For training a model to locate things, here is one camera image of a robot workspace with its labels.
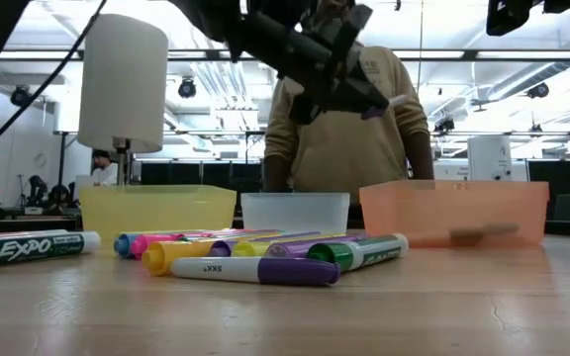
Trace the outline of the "yellow highlighter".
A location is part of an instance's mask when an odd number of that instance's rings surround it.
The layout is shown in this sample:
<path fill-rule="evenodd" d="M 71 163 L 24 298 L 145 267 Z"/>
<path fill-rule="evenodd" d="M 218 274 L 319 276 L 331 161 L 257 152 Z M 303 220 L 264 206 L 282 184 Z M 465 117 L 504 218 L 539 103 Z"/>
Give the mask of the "yellow highlighter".
<path fill-rule="evenodd" d="M 307 234 L 307 235 L 291 235 L 277 236 L 275 239 L 269 240 L 250 240 L 239 242 L 232 250 L 231 257 L 262 257 L 267 249 L 276 243 L 283 242 L 299 242 L 307 240 L 328 239 L 333 237 L 344 237 L 344 234 Z"/>

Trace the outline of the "person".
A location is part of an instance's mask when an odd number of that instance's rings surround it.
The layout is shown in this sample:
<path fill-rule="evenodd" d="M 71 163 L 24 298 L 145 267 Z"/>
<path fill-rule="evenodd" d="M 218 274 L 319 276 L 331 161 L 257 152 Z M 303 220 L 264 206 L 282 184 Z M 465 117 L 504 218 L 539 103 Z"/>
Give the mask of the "person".
<path fill-rule="evenodd" d="M 118 164 L 113 162 L 108 151 L 92 152 L 94 169 L 91 177 L 95 186 L 116 185 L 118 182 Z"/>
<path fill-rule="evenodd" d="M 378 45 L 363 46 L 360 62 L 366 78 L 401 103 L 368 120 L 325 112 L 299 126 L 289 114 L 302 88 L 289 78 L 278 80 L 264 136 L 264 192 L 347 193 L 357 203 L 362 187 L 433 179 L 428 118 L 408 70 Z"/>

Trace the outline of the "clear plastic bin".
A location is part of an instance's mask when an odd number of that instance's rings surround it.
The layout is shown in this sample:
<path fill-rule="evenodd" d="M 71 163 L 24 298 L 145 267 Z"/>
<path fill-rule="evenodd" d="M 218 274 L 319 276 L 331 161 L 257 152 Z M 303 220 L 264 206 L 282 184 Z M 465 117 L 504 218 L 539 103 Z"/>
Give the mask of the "clear plastic bin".
<path fill-rule="evenodd" d="M 290 232 L 345 233 L 347 193 L 242 193 L 243 226 Z"/>

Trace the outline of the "pink highlighter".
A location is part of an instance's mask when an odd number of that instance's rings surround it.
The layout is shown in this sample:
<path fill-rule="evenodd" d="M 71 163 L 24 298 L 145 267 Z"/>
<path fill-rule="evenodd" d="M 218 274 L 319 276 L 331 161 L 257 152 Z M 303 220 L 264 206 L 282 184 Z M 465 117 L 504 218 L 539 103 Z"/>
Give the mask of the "pink highlighter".
<path fill-rule="evenodd" d="M 144 233 L 138 235 L 130 245 L 130 251 L 137 260 L 143 257 L 143 254 L 153 242 L 162 241 L 194 241 L 213 237 L 209 232 L 157 232 Z"/>

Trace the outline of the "white box device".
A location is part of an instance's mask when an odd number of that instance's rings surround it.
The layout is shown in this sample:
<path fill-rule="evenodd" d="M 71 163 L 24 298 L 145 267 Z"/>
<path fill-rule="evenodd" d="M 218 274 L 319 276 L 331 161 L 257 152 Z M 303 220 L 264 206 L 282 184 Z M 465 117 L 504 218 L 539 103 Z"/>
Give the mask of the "white box device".
<path fill-rule="evenodd" d="M 467 144 L 470 180 L 512 180 L 511 144 L 508 136 L 473 136 L 468 139 Z"/>

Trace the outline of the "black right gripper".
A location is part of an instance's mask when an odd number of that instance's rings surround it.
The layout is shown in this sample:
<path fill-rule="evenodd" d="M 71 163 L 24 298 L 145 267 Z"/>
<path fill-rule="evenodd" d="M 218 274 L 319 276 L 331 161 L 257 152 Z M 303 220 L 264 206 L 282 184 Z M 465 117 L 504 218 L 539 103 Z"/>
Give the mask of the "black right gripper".
<path fill-rule="evenodd" d="M 500 37 L 521 27 L 532 7 L 543 0 L 489 0 L 486 34 Z"/>

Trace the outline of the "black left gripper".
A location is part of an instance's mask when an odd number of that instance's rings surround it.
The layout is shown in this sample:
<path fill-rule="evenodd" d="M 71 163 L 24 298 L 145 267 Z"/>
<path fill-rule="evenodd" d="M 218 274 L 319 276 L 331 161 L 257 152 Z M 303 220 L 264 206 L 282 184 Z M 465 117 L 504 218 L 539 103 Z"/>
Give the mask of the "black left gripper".
<path fill-rule="evenodd" d="M 365 5 L 346 4 L 344 17 L 318 9 L 302 21 L 304 42 L 295 49 L 307 67 L 304 90 L 291 103 L 289 118 L 310 124 L 327 111 L 365 113 L 385 109 L 389 100 L 368 80 L 360 65 L 359 33 L 372 15 Z"/>

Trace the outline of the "white lamp wooden base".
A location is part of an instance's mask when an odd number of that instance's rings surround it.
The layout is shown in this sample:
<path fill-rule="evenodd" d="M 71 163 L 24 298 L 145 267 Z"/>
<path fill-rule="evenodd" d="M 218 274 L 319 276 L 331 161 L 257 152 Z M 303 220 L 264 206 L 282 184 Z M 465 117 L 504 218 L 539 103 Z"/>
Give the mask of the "white lamp wooden base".
<path fill-rule="evenodd" d="M 132 153 L 162 149 L 168 39 L 133 17 L 101 14 L 85 40 L 78 141 L 114 151 L 117 183 Z"/>

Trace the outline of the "yellow plastic bin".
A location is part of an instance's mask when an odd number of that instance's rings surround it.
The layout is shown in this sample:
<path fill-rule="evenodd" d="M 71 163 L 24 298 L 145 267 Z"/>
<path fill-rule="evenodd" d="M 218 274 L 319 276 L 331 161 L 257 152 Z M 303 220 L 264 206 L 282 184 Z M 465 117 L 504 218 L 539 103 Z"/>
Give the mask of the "yellow plastic bin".
<path fill-rule="evenodd" d="M 237 193 L 207 185 L 92 186 L 79 202 L 83 228 L 111 249 L 124 232 L 229 228 Z"/>

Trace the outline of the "green Expo marker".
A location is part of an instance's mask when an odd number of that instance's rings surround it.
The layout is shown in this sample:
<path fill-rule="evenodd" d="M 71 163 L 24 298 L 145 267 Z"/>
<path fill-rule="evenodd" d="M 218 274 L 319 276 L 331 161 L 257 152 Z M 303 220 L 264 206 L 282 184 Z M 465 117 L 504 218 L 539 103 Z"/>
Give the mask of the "green Expo marker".
<path fill-rule="evenodd" d="M 0 265 L 89 254 L 100 246 L 94 231 L 5 236 L 0 237 Z"/>
<path fill-rule="evenodd" d="M 345 242 L 317 243 L 307 257 L 336 263 L 342 273 L 369 267 L 405 255 L 409 242 L 402 234 L 371 237 Z"/>

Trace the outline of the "orange plastic bin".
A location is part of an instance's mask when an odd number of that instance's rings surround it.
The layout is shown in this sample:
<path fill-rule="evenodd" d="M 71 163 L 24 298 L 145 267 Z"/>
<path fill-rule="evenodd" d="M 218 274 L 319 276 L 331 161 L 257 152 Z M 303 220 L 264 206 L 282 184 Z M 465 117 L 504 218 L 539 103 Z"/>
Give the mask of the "orange plastic bin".
<path fill-rule="evenodd" d="M 513 234 L 475 248 L 536 247 L 544 237 L 549 188 L 545 182 L 394 181 L 359 191 L 365 230 L 399 233 L 412 248 L 450 248 L 452 229 L 516 223 Z"/>

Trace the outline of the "orange-yellow highlighter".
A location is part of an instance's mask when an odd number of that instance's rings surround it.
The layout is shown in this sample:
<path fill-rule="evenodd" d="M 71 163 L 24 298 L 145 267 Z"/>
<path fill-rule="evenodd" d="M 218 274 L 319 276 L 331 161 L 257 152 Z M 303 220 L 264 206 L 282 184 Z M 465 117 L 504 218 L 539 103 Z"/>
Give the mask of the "orange-yellow highlighter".
<path fill-rule="evenodd" d="M 151 276 L 165 276 L 175 259 L 206 257 L 215 242 L 215 239 L 152 242 L 142 254 L 142 264 Z"/>

